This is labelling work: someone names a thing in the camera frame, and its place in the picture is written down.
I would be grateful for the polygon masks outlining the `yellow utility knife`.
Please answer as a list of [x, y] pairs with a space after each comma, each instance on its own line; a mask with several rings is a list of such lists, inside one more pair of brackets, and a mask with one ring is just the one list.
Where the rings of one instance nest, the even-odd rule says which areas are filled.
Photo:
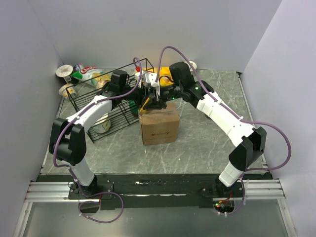
[[151, 98], [150, 98], [150, 97], [148, 97], [148, 98], [145, 100], [145, 102], [143, 103], [143, 105], [142, 105], [141, 108], [140, 108], [140, 111], [141, 111], [141, 112], [144, 112], [144, 111], [147, 109], [147, 106], [148, 106], [148, 104], [149, 104], [150, 101], [151, 101]]

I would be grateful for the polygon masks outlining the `brown cardboard express box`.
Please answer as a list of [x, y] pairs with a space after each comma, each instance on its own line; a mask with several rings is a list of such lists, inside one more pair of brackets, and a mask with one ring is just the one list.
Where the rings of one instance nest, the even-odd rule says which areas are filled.
[[175, 103], [165, 109], [138, 112], [143, 145], [175, 142], [178, 137], [180, 117]]

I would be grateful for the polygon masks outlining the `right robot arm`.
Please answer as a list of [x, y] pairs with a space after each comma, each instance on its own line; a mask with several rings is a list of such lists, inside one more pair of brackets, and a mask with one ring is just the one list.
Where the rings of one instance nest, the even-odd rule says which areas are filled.
[[195, 81], [189, 65], [174, 63], [169, 67], [171, 84], [162, 85], [158, 75], [146, 72], [144, 85], [149, 95], [144, 109], [162, 109], [168, 101], [181, 98], [209, 117], [229, 137], [235, 149], [229, 154], [229, 162], [219, 175], [216, 192], [222, 197], [233, 191], [233, 184], [242, 173], [264, 152], [267, 133], [255, 128], [232, 111], [205, 81]]

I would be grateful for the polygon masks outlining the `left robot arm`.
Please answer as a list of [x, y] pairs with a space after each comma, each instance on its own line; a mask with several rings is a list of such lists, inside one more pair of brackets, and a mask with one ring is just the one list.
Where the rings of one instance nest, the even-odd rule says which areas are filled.
[[145, 95], [143, 81], [147, 72], [135, 74], [136, 84], [127, 85], [128, 73], [114, 70], [111, 79], [99, 89], [94, 98], [81, 110], [66, 119], [57, 118], [52, 125], [49, 152], [55, 167], [65, 167], [70, 172], [80, 192], [86, 198], [97, 195], [97, 177], [86, 160], [86, 132], [122, 100], [140, 103]]

